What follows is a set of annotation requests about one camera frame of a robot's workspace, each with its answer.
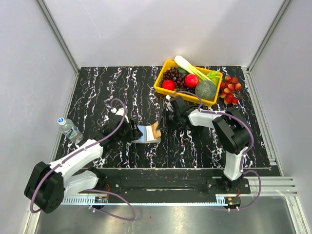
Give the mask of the red apple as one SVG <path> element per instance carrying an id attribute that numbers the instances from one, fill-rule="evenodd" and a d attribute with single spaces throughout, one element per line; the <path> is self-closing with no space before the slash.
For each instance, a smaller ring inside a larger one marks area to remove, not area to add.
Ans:
<path id="1" fill-rule="evenodd" d="M 166 79 L 162 82 L 161 88 L 173 91 L 176 85 L 172 80 Z"/>
<path id="2" fill-rule="evenodd" d="M 189 88 L 195 88 L 199 84 L 199 78 L 194 74 L 188 74 L 185 77 L 185 85 Z"/>

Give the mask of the green melon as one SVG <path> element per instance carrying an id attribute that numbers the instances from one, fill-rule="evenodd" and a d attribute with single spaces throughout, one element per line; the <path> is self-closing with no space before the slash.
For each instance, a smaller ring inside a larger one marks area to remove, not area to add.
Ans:
<path id="1" fill-rule="evenodd" d="M 216 86 L 212 81 L 200 81 L 195 88 L 195 94 L 205 100 L 212 100 L 216 95 Z"/>

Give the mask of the dark purple grape bunch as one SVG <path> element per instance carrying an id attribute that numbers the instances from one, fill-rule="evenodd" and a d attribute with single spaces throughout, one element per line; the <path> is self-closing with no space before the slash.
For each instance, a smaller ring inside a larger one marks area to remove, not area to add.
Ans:
<path id="1" fill-rule="evenodd" d="M 175 89 L 174 91 L 187 91 L 187 92 L 191 92 L 194 93 L 195 92 L 195 88 L 189 88 L 185 85 L 185 77 L 187 75 L 183 75 L 181 74 L 178 70 L 178 67 L 171 67 L 170 69 L 167 69 L 164 73 L 163 73 L 163 77 L 161 79 L 161 82 L 159 84 L 159 86 L 161 87 L 162 82 L 166 79 L 170 79 L 175 83 Z"/>

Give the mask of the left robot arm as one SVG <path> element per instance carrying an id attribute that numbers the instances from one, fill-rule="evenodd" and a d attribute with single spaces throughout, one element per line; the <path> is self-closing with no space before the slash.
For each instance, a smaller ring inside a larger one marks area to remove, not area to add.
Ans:
<path id="1" fill-rule="evenodd" d="M 92 189 L 100 193 L 105 189 L 104 173 L 95 167 L 78 173 L 84 166 L 117 146 L 119 142 L 139 139 L 142 132 L 127 109 L 114 109 L 104 126 L 79 148 L 59 160 L 37 163 L 29 177 L 24 195 L 31 205 L 49 214 L 71 195 Z"/>

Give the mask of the red apple left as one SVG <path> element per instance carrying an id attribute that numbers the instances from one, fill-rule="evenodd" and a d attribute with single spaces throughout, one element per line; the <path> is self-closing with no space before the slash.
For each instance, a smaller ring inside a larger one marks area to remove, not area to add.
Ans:
<path id="1" fill-rule="evenodd" d="M 176 85 L 172 80 L 166 79 L 162 82 L 161 88 L 173 91 Z"/>

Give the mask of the clear plastic water bottle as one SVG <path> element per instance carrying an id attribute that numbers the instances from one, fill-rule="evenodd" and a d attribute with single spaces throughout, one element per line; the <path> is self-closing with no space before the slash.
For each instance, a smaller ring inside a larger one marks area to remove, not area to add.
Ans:
<path id="1" fill-rule="evenodd" d="M 58 129 L 73 144 L 79 144 L 83 140 L 83 134 L 70 119 L 60 117 L 58 119 Z"/>

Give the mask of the red apple right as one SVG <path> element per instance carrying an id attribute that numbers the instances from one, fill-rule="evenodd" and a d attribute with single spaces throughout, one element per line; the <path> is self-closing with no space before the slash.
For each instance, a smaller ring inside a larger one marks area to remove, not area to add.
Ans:
<path id="1" fill-rule="evenodd" d="M 188 74 L 185 77 L 185 85 L 189 88 L 195 88 L 199 84 L 199 78 L 194 74 Z"/>

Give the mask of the green lettuce leaf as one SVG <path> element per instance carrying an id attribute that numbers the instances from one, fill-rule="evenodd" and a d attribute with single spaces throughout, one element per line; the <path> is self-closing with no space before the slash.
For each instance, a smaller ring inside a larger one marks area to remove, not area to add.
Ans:
<path id="1" fill-rule="evenodd" d="M 215 86 L 217 86 L 220 76 L 218 74 L 218 71 L 211 71 L 209 74 L 207 74 L 207 78 L 209 78 L 215 84 Z"/>

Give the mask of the aluminium frame rail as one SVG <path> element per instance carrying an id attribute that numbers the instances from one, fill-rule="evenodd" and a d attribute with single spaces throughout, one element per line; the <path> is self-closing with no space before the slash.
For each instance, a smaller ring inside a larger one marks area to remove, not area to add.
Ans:
<path id="1" fill-rule="evenodd" d="M 36 4 L 38 5 L 40 11 L 42 12 L 46 22 L 48 23 L 55 39 L 57 40 L 62 52 L 64 53 L 65 57 L 67 58 L 70 66 L 72 67 L 72 69 L 74 70 L 74 72 L 76 74 L 79 73 L 80 68 L 77 64 L 77 62 L 75 61 L 72 53 L 70 52 L 53 16 L 52 13 L 50 12 L 46 2 L 44 0 L 35 0 Z"/>

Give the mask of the red lychee bunch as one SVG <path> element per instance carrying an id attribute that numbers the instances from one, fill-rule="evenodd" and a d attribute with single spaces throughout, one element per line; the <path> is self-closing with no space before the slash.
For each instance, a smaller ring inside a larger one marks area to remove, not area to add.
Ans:
<path id="1" fill-rule="evenodd" d="M 220 85 L 220 97 L 224 99 L 226 105 L 236 106 L 244 98 L 244 95 L 240 93 L 241 90 L 242 85 L 237 77 L 226 76 Z"/>

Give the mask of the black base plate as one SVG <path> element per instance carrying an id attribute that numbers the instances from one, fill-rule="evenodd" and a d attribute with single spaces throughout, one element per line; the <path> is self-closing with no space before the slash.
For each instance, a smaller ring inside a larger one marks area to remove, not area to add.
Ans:
<path id="1" fill-rule="evenodd" d="M 232 188 L 224 181 L 222 169 L 117 169 L 100 168 L 106 175 L 104 188 L 133 205 L 148 203 L 208 203 L 216 195 L 250 195 L 246 178 Z"/>

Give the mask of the white green leek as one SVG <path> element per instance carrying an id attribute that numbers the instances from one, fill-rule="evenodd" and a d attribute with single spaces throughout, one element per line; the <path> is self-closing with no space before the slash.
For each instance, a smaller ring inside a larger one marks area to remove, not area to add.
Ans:
<path id="1" fill-rule="evenodd" d="M 193 65 L 191 65 L 184 57 L 177 55 L 177 56 L 175 56 L 174 61 L 179 67 L 186 70 L 189 74 L 196 75 L 200 81 L 204 81 L 204 80 L 212 81 L 205 74 L 203 74 L 201 71 L 199 71 Z"/>

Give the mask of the yellow plastic bin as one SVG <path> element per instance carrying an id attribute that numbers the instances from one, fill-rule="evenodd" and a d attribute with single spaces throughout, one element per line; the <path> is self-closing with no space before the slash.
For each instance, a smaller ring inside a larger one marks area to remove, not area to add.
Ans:
<path id="1" fill-rule="evenodd" d="M 194 103 L 200 103 L 200 100 L 193 96 L 198 94 L 203 104 L 211 107 L 217 102 L 222 80 L 223 75 L 219 71 L 196 66 L 187 69 L 180 67 L 173 60 L 166 60 L 154 88 L 156 92 L 164 95 L 182 91 L 179 95 L 184 100 Z"/>

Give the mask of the beige leather card holder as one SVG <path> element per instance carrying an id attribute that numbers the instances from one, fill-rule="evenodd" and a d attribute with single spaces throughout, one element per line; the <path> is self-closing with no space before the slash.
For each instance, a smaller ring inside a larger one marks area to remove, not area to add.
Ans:
<path id="1" fill-rule="evenodd" d="M 142 144 L 160 143 L 161 137 L 158 139 L 154 139 L 151 125 L 148 126 L 138 125 L 138 129 L 143 133 L 143 136 L 138 141 L 132 141 L 132 143 L 142 143 Z"/>

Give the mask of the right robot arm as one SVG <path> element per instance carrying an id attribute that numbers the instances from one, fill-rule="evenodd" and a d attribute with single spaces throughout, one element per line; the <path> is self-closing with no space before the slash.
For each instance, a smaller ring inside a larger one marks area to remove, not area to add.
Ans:
<path id="1" fill-rule="evenodd" d="M 205 127 L 214 129 L 226 152 L 225 178 L 222 188 L 233 193 L 239 187 L 243 175 L 243 157 L 254 145 L 253 133 L 244 117 L 236 108 L 226 111 L 204 110 L 189 105 L 181 96 L 166 96 L 165 107 L 157 126 L 159 131 Z"/>

